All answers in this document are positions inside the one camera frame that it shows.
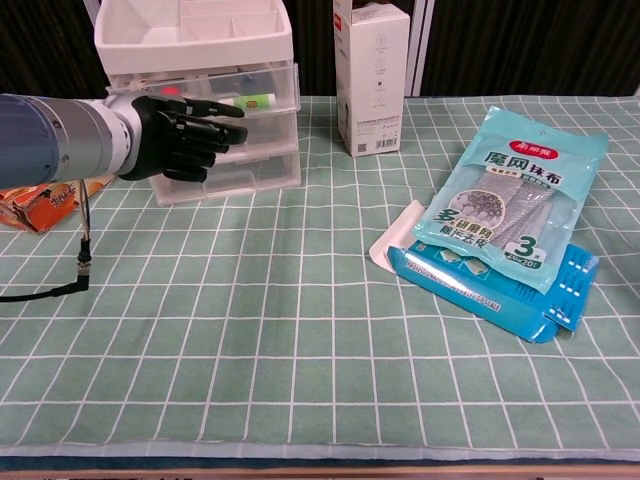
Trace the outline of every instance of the green checkered tablecloth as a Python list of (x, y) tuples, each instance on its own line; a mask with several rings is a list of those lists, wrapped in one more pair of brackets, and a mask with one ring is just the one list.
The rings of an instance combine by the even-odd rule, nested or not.
[[(428, 204), (491, 105), (605, 130), (573, 236), (601, 269), (578, 333), (532, 345), (367, 257)], [(0, 454), (640, 461), (638, 98), (407, 100), (400, 153), (350, 158), (305, 98), (303, 186), (159, 208), (93, 200), (88, 293), (0, 307)], [(75, 275), (77, 216), (0, 230), (0, 289)]]

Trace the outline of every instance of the cardboard box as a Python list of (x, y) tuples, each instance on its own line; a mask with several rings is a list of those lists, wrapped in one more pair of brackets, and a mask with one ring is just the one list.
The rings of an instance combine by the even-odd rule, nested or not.
[[(103, 175), (85, 180), (89, 196), (115, 177)], [(0, 223), (32, 233), (45, 233), (79, 205), (78, 182), (0, 190)]]
[(333, 0), (338, 129), (354, 157), (400, 148), (410, 27), (392, 4), (359, 3)]

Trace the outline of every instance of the barcode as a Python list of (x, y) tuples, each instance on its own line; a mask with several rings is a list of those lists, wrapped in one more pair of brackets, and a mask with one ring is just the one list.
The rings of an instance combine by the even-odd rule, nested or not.
[(386, 140), (378, 140), (376, 142), (376, 148), (393, 147), (398, 142), (397, 138), (388, 138)]

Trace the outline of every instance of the robotic arm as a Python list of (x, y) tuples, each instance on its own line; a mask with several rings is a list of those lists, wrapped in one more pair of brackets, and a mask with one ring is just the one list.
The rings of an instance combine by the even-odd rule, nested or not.
[(247, 138), (245, 128), (205, 118), (211, 116), (241, 118), (244, 112), (145, 93), (106, 100), (0, 95), (0, 189), (107, 173), (204, 182), (216, 154)]

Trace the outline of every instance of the plastic package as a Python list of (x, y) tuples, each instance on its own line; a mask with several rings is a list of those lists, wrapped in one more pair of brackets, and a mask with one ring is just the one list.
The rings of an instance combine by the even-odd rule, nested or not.
[(547, 293), (607, 145), (491, 107), (413, 233)]

